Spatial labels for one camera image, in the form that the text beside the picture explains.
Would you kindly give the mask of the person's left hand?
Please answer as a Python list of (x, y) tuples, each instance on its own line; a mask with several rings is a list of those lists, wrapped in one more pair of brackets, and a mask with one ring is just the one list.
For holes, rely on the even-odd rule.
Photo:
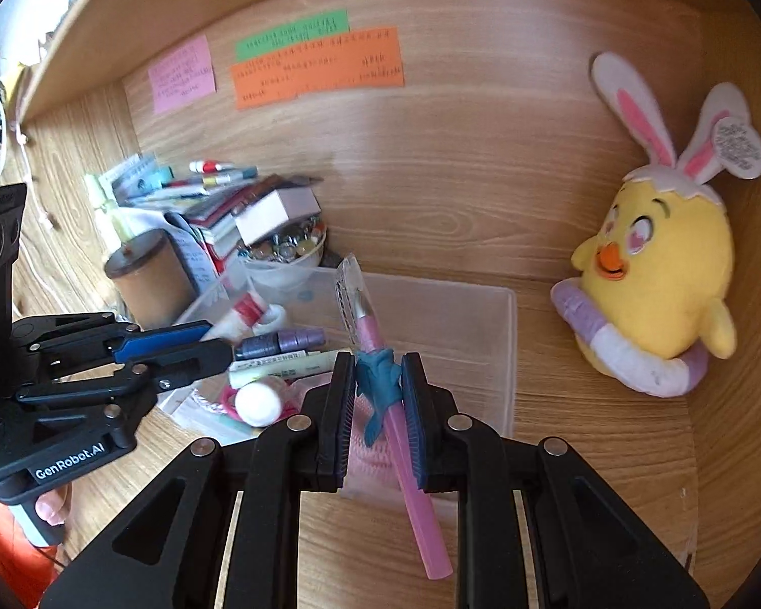
[(35, 500), (35, 513), (46, 524), (63, 525), (71, 512), (73, 503), (73, 486), (71, 484), (42, 493)]

